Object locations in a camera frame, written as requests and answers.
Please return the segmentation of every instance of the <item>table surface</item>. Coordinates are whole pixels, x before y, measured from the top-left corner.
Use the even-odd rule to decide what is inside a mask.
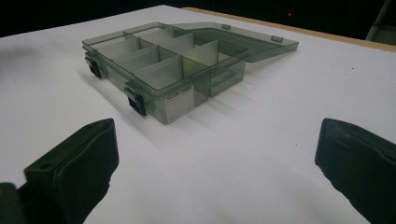
[[[81,41],[160,21],[214,21],[299,41],[169,125],[97,79]],[[120,166],[85,223],[367,223],[315,165],[324,118],[396,142],[396,53],[168,6],[0,38],[0,182],[82,126],[113,118]]]

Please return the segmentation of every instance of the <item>transparent plastic box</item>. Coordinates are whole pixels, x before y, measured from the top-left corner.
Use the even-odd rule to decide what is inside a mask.
[[[123,91],[140,115],[163,124],[244,78],[255,63],[297,49],[298,42],[214,22],[154,22],[82,41],[98,78]]]

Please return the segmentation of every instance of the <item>open storage box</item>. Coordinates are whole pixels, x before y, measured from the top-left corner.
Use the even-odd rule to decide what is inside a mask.
[[[123,91],[142,116],[163,124],[192,111],[255,63],[294,51],[298,42],[214,22],[149,23],[82,41],[99,78]]]

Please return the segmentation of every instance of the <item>open lid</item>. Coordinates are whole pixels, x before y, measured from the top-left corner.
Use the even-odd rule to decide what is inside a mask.
[[[175,27],[190,30],[195,34],[205,35],[244,47],[248,51],[247,62],[255,63],[280,54],[297,50],[298,42],[275,35],[264,35],[230,25],[215,22],[193,22],[172,24]]]

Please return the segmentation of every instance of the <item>black latch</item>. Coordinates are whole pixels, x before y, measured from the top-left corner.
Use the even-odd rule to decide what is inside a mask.
[[[146,116],[145,100],[142,95],[135,95],[132,99],[128,97],[129,105],[141,116]]]
[[[102,74],[100,73],[99,70],[99,65],[96,61],[91,60],[89,57],[85,57],[85,61],[87,61],[87,64],[90,66],[91,72],[98,77],[102,78]]]

